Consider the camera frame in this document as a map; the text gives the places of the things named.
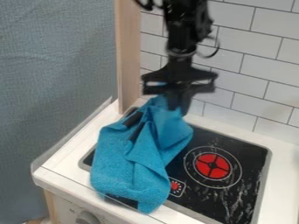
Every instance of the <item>blue cloth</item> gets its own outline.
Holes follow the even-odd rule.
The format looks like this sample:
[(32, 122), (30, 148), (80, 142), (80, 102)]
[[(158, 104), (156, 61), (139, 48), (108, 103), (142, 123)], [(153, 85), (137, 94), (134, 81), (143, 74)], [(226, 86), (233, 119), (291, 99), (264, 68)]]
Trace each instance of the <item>blue cloth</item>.
[(104, 195), (136, 201), (138, 210), (151, 213), (170, 193), (165, 166), (192, 135), (180, 108), (169, 111), (162, 96), (150, 99), (133, 115), (101, 130), (91, 184)]

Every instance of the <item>stove surface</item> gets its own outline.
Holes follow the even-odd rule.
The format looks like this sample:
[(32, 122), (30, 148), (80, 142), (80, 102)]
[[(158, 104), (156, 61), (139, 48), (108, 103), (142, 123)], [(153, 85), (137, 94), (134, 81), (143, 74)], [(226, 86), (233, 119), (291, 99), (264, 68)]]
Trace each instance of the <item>stove surface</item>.
[[(171, 191), (167, 207), (204, 223), (255, 223), (269, 151), (192, 126), (194, 137), (166, 167)], [(81, 161), (90, 170), (94, 149)]]

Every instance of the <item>red knob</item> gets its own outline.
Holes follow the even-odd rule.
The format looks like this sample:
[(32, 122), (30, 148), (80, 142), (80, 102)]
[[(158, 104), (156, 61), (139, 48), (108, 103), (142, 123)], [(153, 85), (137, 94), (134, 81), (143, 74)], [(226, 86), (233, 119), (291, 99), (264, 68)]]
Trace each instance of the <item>red knob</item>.
[(171, 182), (171, 190), (176, 191), (178, 189), (178, 183), (177, 182)]

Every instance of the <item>wooden board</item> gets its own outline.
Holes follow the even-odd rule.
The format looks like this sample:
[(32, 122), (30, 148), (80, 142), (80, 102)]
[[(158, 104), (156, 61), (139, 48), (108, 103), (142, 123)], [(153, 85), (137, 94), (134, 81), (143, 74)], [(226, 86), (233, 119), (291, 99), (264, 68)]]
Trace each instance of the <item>wooden board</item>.
[(140, 96), (141, 12), (133, 0), (115, 0), (115, 42), (120, 113)]
[(59, 224), (59, 218), (54, 204), (54, 194), (44, 190), (45, 202), (49, 211), (49, 218), (52, 224)]

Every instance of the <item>toy stove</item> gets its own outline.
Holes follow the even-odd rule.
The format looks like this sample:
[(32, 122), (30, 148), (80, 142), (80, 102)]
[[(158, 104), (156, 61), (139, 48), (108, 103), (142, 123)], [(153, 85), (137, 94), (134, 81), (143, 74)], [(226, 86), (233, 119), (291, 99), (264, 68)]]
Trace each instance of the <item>toy stove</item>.
[[(166, 167), (171, 191), (165, 205), (204, 223), (255, 223), (268, 150), (192, 127), (193, 139)], [(83, 164), (91, 165), (93, 156)]]

